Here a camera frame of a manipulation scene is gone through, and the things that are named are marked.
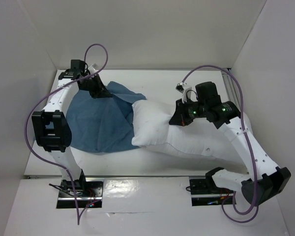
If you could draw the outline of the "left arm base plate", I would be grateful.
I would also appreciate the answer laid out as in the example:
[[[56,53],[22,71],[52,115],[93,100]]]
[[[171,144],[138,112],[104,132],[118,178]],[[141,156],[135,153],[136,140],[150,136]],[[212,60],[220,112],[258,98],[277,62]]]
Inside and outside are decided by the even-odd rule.
[[[53,185],[50,183],[49,185],[58,190],[57,209],[76,208],[72,189],[65,187],[63,184]],[[78,189],[76,193],[78,207],[80,209],[86,206],[89,208],[102,208],[103,185],[103,178],[87,177],[85,189]]]

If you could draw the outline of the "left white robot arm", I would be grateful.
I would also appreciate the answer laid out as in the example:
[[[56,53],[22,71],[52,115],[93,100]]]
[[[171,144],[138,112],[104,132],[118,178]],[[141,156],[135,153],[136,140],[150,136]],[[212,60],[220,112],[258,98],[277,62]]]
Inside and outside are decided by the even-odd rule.
[[[36,143],[54,159],[62,174],[61,188],[82,196],[87,191],[83,170],[78,166],[70,145],[72,132],[66,120],[70,103],[78,91],[84,90],[92,98],[110,98],[95,69],[80,59],[71,60],[70,68],[62,72],[56,92],[41,111],[31,115]]]

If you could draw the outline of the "blue pillowcase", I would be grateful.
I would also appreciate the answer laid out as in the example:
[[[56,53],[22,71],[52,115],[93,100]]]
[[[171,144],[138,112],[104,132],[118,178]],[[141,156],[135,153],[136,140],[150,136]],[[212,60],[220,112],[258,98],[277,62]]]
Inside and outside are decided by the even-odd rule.
[[[125,86],[109,82],[112,97],[92,98],[80,90],[73,97],[66,120],[72,133],[71,147],[92,153],[112,153],[136,149],[134,137],[133,103],[145,100]]]

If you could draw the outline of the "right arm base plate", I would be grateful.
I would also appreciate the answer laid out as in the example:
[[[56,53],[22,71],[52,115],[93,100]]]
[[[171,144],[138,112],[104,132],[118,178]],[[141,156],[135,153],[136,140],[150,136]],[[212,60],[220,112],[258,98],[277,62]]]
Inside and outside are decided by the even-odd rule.
[[[209,185],[205,177],[190,177],[189,185],[185,188],[191,194],[193,207],[218,206],[233,204],[233,191]]]

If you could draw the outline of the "white pillow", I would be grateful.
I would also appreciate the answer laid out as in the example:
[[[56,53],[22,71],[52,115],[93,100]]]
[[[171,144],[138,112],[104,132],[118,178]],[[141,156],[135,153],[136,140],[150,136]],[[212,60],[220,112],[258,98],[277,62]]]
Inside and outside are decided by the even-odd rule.
[[[133,103],[132,145],[181,158],[203,158],[243,165],[239,154],[222,132],[204,118],[188,126],[170,125],[175,107],[139,100]]]

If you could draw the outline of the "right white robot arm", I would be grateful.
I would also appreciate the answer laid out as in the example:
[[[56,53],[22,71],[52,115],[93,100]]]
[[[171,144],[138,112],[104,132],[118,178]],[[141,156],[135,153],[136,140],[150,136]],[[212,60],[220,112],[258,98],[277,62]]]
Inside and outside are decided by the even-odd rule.
[[[179,83],[176,89],[182,98],[176,101],[176,110],[170,125],[187,126],[196,118],[205,118],[221,132],[244,162],[248,174],[243,175],[218,167],[206,173],[205,188],[210,193],[226,188],[241,192],[245,200],[256,207],[281,193],[291,177],[288,168],[280,168],[264,151],[246,126],[236,105],[222,102],[215,83],[195,86],[197,100],[191,100],[191,87]]]

